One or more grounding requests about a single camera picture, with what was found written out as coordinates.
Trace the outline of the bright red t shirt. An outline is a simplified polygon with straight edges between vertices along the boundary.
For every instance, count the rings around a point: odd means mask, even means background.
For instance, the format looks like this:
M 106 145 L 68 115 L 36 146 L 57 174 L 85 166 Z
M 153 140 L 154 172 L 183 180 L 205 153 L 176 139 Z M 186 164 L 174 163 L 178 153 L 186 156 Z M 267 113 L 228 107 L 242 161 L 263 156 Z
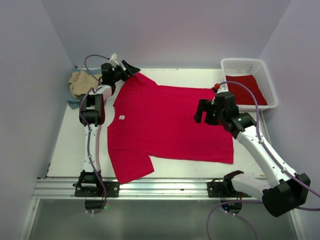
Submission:
M 107 148 L 119 183 L 154 171 L 151 157 L 233 164 L 232 136 L 219 125 L 196 123 L 201 99 L 212 100 L 209 88 L 158 85 L 143 74 L 129 78 L 113 104 Z

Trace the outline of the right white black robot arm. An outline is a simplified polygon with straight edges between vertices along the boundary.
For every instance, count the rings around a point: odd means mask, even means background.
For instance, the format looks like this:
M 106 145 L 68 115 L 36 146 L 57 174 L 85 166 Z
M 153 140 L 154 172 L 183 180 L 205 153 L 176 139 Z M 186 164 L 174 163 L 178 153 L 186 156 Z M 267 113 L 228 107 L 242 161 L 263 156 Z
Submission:
M 220 92 L 213 100 L 200 99 L 194 120 L 196 123 L 222 126 L 250 153 L 267 179 L 262 181 L 250 177 L 241 170 L 228 173 L 220 183 L 227 196 L 244 193 L 254 197 L 274 217 L 306 202 L 310 178 L 287 165 L 260 133 L 258 120 L 248 112 L 239 111 L 231 92 Z

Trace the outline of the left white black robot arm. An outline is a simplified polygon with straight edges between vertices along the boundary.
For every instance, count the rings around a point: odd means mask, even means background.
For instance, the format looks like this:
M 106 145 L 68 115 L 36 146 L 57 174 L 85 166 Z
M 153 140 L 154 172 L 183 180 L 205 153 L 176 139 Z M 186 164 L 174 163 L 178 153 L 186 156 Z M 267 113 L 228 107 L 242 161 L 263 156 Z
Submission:
M 101 77 L 95 78 L 97 88 L 91 87 L 80 96 L 79 121 L 84 128 L 85 160 L 78 182 L 74 185 L 77 192 L 95 197 L 107 193 L 100 165 L 100 135 L 106 119 L 105 100 L 115 93 L 118 81 L 125 82 L 141 71 L 125 60 L 118 63 L 109 59 L 100 68 Z

